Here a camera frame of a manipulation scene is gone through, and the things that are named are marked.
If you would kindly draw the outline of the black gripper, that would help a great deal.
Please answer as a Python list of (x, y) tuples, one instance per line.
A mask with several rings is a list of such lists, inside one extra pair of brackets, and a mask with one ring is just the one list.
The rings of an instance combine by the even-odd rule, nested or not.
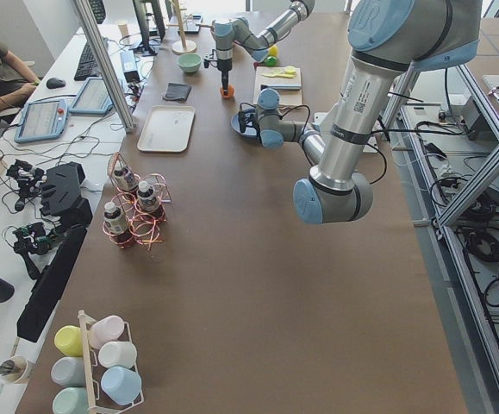
[(257, 134), (256, 109), (253, 104), (241, 103), (238, 111), (238, 125), (241, 134)]
[(204, 56), (203, 66), (209, 68), (212, 65), (215, 65), (221, 71), (221, 91), (227, 92), (229, 86), (228, 72), (233, 67), (233, 50), (212, 49), (210, 53)]

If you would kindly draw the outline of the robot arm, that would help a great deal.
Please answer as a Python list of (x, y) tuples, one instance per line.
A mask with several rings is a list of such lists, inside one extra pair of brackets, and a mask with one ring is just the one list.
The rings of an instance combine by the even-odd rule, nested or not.
[(369, 211), (371, 184), (356, 166), (394, 79), (410, 68), (426, 72), (472, 60), (481, 7), (479, 1), (363, 1), (348, 24), (352, 53), (324, 126), (285, 121), (272, 88), (259, 93), (254, 110), (234, 117), (234, 126), (255, 129), (264, 147), (295, 141), (312, 160), (308, 177), (293, 189), (302, 221), (350, 222)]
[(262, 62), (269, 49), (285, 38), (298, 23), (306, 20), (315, 8), (315, 0), (291, 1), (290, 7), (268, 24), (259, 34), (255, 34), (245, 17), (216, 19), (211, 24), (214, 48), (204, 56), (203, 64), (211, 63), (221, 74), (220, 94), (222, 98), (234, 95), (229, 83), (229, 72), (233, 68), (233, 48), (241, 46), (256, 62)]

